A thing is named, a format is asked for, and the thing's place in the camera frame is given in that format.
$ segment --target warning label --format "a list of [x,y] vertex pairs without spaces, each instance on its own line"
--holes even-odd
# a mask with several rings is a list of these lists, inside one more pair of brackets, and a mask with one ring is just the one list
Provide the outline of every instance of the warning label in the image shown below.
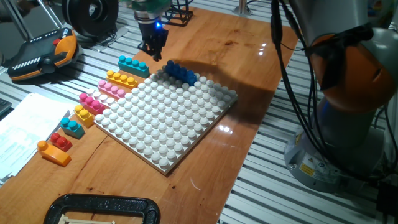
[[338,179],[339,172],[336,172],[333,166],[328,166],[316,157],[306,153],[300,165],[300,170],[314,179],[334,184]]

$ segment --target blue block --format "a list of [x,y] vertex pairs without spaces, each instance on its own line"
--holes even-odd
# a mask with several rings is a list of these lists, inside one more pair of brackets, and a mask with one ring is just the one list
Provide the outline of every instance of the blue block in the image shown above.
[[187,70],[185,67],[180,67],[179,64],[174,64],[172,60],[169,60],[166,65],[166,72],[174,76],[175,78],[188,83],[190,86],[197,81],[197,76],[191,70]]
[[61,128],[65,134],[76,139],[80,139],[85,134],[83,127],[76,121],[70,121],[69,118],[62,118]]
[[118,65],[120,70],[133,75],[138,75],[142,78],[148,78],[150,75],[149,68],[145,62],[140,63],[138,60],[132,60],[131,58],[126,58],[123,55],[119,57]]

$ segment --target orange lego block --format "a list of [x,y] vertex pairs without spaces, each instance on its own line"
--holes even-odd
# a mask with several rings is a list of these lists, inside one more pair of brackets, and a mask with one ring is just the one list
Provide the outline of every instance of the orange lego block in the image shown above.
[[106,79],[111,83],[121,85],[123,87],[133,89],[136,87],[137,81],[133,77],[127,77],[127,75],[120,75],[119,72],[114,73],[112,70],[106,72]]
[[66,167],[72,160],[66,152],[47,144],[45,141],[39,141],[39,143],[37,143],[37,150],[44,159],[63,167]]
[[75,114],[77,115],[77,119],[87,128],[91,127],[94,124],[93,115],[91,115],[88,110],[83,109],[82,105],[75,106]]

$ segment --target wooden board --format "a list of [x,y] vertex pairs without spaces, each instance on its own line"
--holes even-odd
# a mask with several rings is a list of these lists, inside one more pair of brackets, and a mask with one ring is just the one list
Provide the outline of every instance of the wooden board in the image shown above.
[[[72,161],[66,168],[36,154],[0,188],[0,223],[43,223],[50,204],[72,192],[151,198],[159,205],[161,223],[216,223],[279,84],[280,65],[269,23],[192,10],[188,26],[165,27],[169,38],[162,61],[144,52],[134,59],[145,61],[151,73],[172,59],[236,90],[239,100],[218,125],[168,176],[93,126],[81,140],[71,139]],[[294,33],[289,27],[283,31],[283,43],[294,48]],[[285,64],[291,55],[284,49]],[[68,217],[141,223],[141,218],[86,213]]]

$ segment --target white paper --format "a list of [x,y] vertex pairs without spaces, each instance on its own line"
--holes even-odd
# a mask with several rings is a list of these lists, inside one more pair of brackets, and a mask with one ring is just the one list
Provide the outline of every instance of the white paper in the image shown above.
[[0,179],[18,172],[36,153],[37,143],[47,140],[69,115],[67,105],[31,93],[0,121]]

